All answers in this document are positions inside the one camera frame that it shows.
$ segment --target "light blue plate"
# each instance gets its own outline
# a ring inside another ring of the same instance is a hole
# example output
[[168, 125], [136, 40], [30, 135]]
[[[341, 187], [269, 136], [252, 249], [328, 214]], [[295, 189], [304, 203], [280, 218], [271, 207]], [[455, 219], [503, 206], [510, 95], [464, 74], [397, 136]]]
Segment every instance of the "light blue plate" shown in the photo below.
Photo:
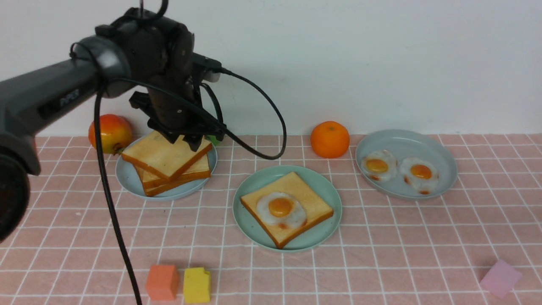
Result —
[[376, 150], [386, 149], [395, 155], [398, 165], [407, 157], [418, 157], [433, 164], [438, 170], [438, 185], [430, 195], [416, 192], [404, 182], [403, 176], [386, 182], [377, 182], [361, 173], [362, 177], [376, 190], [393, 198], [407, 201], [426, 200], [438, 197], [454, 186], [457, 180], [457, 164], [453, 155], [439, 142], [413, 131], [388, 129], [367, 135], [356, 148], [356, 163], [361, 171], [363, 158]]
[[[132, 146], [137, 141], [139, 141], [139, 139], [130, 144], [130, 146]], [[209, 167], [212, 174], [215, 171], [216, 162], [218, 160], [218, 154], [214, 145], [212, 146], [211, 151], [207, 153], [207, 157], [209, 158]], [[186, 197], [202, 188], [203, 185], [209, 180], [209, 178], [206, 178], [190, 181], [176, 188], [168, 190], [167, 192], [163, 192], [154, 197], [149, 197], [145, 195], [145, 192], [143, 191], [143, 186], [141, 185], [141, 181], [139, 180], [139, 176], [137, 175], [136, 169], [133, 165], [124, 161], [122, 158], [119, 158], [117, 160], [117, 166], [115, 169], [117, 180], [119, 181], [120, 185], [124, 187], [125, 190], [127, 190], [134, 196], [150, 201], [170, 201]]]
[[[241, 196], [252, 193], [293, 171], [333, 209], [333, 216], [292, 239], [283, 249], [277, 249], [273, 240], [243, 206]], [[259, 170], [246, 178], [235, 192], [233, 213], [241, 231], [258, 245], [279, 252], [300, 252], [318, 246], [333, 235], [339, 227], [343, 206], [339, 193], [328, 179], [304, 167], [283, 165]]]

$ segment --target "green object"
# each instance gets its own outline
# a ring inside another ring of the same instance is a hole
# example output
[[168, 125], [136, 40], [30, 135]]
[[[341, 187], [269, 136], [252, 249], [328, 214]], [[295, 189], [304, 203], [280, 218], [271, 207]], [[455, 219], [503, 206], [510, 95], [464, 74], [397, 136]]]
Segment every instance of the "green object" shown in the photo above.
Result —
[[[271, 237], [242, 205], [241, 196], [252, 193], [293, 171], [333, 209], [333, 216], [292, 239], [283, 249], [277, 249]], [[233, 213], [241, 231], [252, 241], [273, 251], [292, 253], [312, 249], [331, 237], [339, 227], [343, 206], [339, 193], [328, 179], [308, 168], [282, 165], [259, 170], [246, 178], [235, 192]]]
[[205, 136], [207, 140], [211, 141], [214, 146], [218, 146], [221, 141], [217, 140], [215, 136]]

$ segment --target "sponge cube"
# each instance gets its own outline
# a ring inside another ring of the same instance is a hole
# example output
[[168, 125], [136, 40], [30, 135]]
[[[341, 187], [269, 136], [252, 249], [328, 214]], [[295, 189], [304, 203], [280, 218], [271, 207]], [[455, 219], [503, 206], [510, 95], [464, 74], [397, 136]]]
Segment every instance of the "sponge cube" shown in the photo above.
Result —
[[499, 260], [483, 277], [480, 285], [493, 295], [503, 299], [521, 277], [519, 271], [508, 265], [504, 260]]
[[153, 301], [173, 301], [177, 295], [179, 272], [173, 265], [153, 265], [145, 289]]
[[188, 268], [184, 271], [184, 302], [187, 304], [211, 301], [211, 273], [204, 268]]

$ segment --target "fried egg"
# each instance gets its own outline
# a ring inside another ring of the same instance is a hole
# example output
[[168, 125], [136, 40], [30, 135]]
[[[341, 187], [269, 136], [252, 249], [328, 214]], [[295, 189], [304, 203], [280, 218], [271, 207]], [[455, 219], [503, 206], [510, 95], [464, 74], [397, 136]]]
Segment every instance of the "fried egg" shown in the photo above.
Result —
[[431, 194], [438, 184], [438, 171], [433, 164], [417, 157], [408, 157], [401, 162], [399, 171], [404, 181], [422, 195]]
[[281, 228], [298, 228], [307, 223], [307, 214], [298, 200], [289, 194], [274, 192], [262, 197], [256, 210], [260, 220]]
[[375, 181], [390, 181], [397, 175], [397, 158], [389, 150], [377, 150], [362, 159], [362, 172]]

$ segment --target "orange block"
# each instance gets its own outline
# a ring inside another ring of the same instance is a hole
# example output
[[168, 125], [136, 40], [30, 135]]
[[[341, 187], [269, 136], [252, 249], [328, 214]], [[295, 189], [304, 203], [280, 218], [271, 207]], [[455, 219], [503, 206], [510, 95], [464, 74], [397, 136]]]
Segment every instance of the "orange block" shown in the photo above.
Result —
[[153, 265], [145, 289], [152, 301], [173, 301], [177, 296], [179, 273], [172, 265]]

